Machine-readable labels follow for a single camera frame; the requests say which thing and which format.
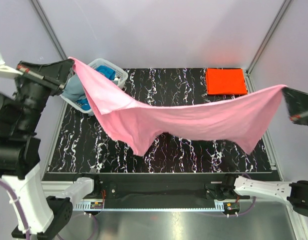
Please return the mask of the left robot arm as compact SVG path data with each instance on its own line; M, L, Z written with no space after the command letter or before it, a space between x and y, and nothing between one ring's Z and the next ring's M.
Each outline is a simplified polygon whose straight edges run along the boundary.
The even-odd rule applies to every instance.
M0 59L0 77L13 79L12 97L0 92L0 186L18 218L13 238L53 239L69 222L73 207L85 196L96 198L102 186L93 175L79 177L63 192L46 196L40 178L40 140L36 127L50 96L66 87L74 61L49 64L21 61L11 68Z

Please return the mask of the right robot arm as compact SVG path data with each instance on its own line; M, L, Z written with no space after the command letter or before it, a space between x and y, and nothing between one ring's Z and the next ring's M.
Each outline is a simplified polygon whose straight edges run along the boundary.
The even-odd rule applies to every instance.
M283 96L291 122L308 126L308 93L285 87ZM308 217L307 180L272 183L228 174L220 188L226 198L234 195L264 198L291 206L296 213Z

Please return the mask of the pink t-shirt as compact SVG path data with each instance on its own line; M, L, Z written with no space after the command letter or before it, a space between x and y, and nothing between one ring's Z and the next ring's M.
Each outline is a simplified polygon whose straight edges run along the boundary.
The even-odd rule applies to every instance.
M282 85L230 100L184 106L152 106L132 98L79 60L78 75L91 109L107 135L127 143L137 156L156 136L169 133L192 141L228 140L251 153L282 101Z

